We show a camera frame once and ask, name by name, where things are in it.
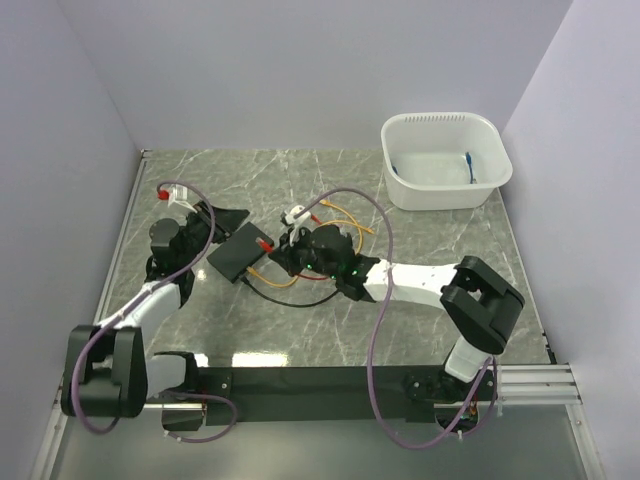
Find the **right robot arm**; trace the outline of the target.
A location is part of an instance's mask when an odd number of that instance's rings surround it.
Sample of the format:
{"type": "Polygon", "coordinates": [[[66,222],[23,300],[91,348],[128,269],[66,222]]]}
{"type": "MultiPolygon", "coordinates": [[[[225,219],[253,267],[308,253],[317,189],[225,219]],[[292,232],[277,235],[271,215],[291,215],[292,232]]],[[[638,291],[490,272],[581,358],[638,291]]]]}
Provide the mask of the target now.
{"type": "Polygon", "coordinates": [[[288,233],[268,253],[287,274],[309,270],[329,278],[352,301],[389,301],[444,310],[460,333],[440,374],[440,387],[452,399],[465,397],[490,356],[504,352],[525,306],[523,295],[482,259],[466,256],[456,264],[414,265],[357,254],[349,234],[335,225],[288,233]]]}

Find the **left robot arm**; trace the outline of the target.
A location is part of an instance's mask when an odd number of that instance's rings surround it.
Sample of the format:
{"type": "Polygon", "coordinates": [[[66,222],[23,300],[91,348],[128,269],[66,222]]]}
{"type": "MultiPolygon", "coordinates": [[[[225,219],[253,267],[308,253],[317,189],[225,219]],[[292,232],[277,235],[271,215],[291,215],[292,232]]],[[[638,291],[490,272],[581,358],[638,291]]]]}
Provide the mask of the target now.
{"type": "Polygon", "coordinates": [[[167,391],[176,400],[194,399],[201,377],[193,353],[166,351],[145,356],[145,341],[185,305],[203,249],[227,241],[248,217],[246,209],[209,208],[200,201],[184,224],[171,218],[149,229],[151,254],[139,294],[97,325],[79,325],[69,336],[61,409],[86,417],[134,418],[146,400],[167,391]]]}

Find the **black network switch box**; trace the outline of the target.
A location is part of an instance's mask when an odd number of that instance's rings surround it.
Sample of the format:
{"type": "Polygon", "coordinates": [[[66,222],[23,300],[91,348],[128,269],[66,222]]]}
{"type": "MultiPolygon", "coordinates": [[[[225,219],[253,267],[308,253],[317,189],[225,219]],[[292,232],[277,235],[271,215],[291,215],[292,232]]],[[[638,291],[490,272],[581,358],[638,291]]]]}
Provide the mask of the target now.
{"type": "Polygon", "coordinates": [[[207,261],[226,280],[235,283],[273,246],[271,237],[247,222],[209,254],[207,261]]]}

